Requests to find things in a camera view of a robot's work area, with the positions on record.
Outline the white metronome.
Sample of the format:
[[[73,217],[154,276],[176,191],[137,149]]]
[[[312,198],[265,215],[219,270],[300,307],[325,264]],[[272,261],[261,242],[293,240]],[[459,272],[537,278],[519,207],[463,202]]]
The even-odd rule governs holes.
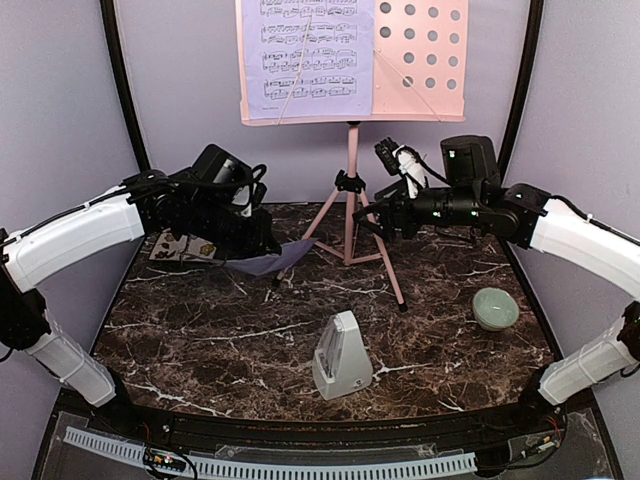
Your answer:
[[[371,384],[373,367],[351,310],[328,320],[314,349],[312,375],[326,401],[351,395]]]

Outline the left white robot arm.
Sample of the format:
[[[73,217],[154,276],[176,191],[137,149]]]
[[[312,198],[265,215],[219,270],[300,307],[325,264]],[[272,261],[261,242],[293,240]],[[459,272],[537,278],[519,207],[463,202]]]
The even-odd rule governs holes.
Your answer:
[[[42,281],[113,246],[169,231],[196,236],[231,259],[278,254],[272,217],[260,203],[263,164],[251,167],[217,145],[173,174],[146,170],[32,227],[1,234],[1,343],[23,351],[85,401],[120,436],[141,427],[114,373],[48,314]]]

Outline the purple sheet music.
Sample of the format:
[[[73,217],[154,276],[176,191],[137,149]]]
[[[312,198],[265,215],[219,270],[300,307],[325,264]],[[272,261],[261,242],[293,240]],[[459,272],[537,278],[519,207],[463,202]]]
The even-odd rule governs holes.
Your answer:
[[[247,121],[370,115],[375,7],[374,1],[240,1]]]
[[[282,245],[281,254],[268,254],[246,259],[227,260],[221,266],[252,276],[263,276],[294,266],[314,246],[315,238],[288,242]]]

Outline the pink music stand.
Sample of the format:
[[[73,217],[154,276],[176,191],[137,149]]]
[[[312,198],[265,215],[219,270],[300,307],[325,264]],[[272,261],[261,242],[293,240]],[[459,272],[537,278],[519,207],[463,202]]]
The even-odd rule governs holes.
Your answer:
[[[356,227],[352,215],[368,204],[357,168],[360,127],[365,122],[460,122],[464,118],[464,82],[469,5],[465,1],[374,1],[373,110],[366,117],[289,119],[249,122],[243,102],[241,21],[235,5],[241,84],[240,112],[247,126],[330,123],[348,129],[347,166],[333,193],[346,199],[344,245],[336,256],[355,265]]]

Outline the floral ceramic tile coaster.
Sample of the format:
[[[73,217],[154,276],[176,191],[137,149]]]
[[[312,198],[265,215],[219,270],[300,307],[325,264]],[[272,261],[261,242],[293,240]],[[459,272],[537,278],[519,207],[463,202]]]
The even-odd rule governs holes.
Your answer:
[[[199,237],[184,235],[176,239],[170,232],[163,232],[156,240],[149,259],[178,263],[218,263],[213,243]]]

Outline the pale green bowl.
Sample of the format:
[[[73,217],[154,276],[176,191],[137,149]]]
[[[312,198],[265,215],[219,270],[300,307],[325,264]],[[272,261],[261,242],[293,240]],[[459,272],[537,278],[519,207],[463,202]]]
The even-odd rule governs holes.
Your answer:
[[[480,289],[474,295],[472,310],[476,322],[491,332],[512,327],[520,317],[514,298],[507,291],[493,287]]]

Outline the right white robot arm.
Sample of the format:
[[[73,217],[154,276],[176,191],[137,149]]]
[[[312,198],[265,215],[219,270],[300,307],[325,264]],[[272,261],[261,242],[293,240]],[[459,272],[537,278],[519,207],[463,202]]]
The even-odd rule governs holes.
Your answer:
[[[538,187],[502,184],[494,146],[487,136],[463,135],[440,144],[445,175],[432,174],[413,148],[385,138],[374,147],[399,181],[378,192],[354,219],[380,238],[413,238],[424,225],[464,226],[523,249],[567,260],[628,293],[622,316],[567,358],[535,372],[510,413],[521,434],[534,432],[549,409],[627,367],[639,365],[639,242],[581,211],[566,197]]]

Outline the black frame post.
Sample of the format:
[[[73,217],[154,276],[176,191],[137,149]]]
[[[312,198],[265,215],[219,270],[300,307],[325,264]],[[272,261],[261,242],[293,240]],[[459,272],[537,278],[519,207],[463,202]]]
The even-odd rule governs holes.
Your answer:
[[[501,180],[504,181],[512,159],[528,98],[540,38],[544,0],[530,0],[521,59],[511,107],[497,157]]]
[[[128,138],[138,169],[140,171],[148,170],[151,166],[129,85],[124,51],[118,27],[116,4],[113,0],[100,0],[99,5],[112,76]]]

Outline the small circuit board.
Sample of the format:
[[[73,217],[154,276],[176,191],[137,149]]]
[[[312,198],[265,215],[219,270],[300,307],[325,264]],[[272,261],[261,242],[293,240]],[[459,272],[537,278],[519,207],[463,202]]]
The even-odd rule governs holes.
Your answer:
[[[158,472],[182,473],[187,469],[187,463],[180,457],[155,449],[143,452],[143,464]]]

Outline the left black frame post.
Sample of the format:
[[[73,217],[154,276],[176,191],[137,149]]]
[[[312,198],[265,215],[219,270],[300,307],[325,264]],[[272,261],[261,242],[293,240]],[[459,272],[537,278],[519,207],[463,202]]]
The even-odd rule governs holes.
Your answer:
[[[128,138],[138,169],[140,171],[148,170],[151,166],[129,85],[124,51],[118,27],[116,4],[113,0],[100,0],[99,5],[112,76]]]

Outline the right black frame post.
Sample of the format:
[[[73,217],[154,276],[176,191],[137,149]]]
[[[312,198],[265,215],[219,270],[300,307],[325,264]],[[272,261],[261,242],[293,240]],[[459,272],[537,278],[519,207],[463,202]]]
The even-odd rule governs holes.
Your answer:
[[[512,159],[528,98],[540,38],[544,0],[530,0],[521,59],[511,107],[497,157],[501,180],[504,181]]]

